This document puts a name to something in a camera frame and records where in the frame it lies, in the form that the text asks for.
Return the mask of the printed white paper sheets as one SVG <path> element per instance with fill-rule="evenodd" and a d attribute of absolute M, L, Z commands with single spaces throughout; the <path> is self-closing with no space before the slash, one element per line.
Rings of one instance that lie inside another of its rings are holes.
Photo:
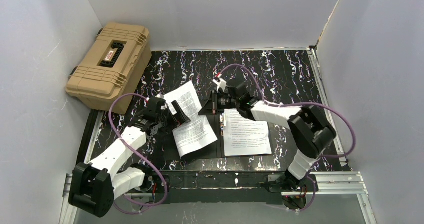
<path fill-rule="evenodd" d="M 267 122 L 246 119 L 236 109 L 226 109 L 224 118 L 225 156 L 272 154 Z"/>

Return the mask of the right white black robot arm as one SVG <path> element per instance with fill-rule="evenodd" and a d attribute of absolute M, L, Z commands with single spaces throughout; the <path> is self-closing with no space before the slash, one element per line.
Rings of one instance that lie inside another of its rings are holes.
<path fill-rule="evenodd" d="M 217 89 L 211 91 L 199 115 L 217 115 L 226 109 L 236 109 L 245 119 L 265 121 L 291 131 L 298 149 L 284 173 L 287 184 L 301 183 L 319 156 L 336 138 L 336 130 L 316 105 L 283 106 L 266 102 L 253 96 L 243 82 L 235 79 L 227 82 L 218 79 L 215 83 Z"/>

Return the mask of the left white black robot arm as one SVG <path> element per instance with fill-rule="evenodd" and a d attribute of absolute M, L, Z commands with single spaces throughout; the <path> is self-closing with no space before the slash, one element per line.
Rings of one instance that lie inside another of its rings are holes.
<path fill-rule="evenodd" d="M 164 98 L 150 98 L 111 146 L 89 163 L 78 163 L 72 173 L 68 203 L 103 217 L 118 197 L 142 187 L 148 169 L 136 164 L 123 172 L 119 170 L 150 138 L 171 134 L 191 121 L 176 100 L 171 104 L 172 108 Z"/>

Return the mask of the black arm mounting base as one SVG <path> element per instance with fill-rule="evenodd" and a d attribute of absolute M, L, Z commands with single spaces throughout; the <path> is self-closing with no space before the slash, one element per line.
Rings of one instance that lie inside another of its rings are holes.
<path fill-rule="evenodd" d="M 292 189 L 282 184 L 282 171 L 184 171 L 163 170 L 168 184 L 166 204 L 171 203 L 249 203 L 283 204 L 294 199 L 299 205 L 306 197 L 318 193 L 315 175 Z"/>

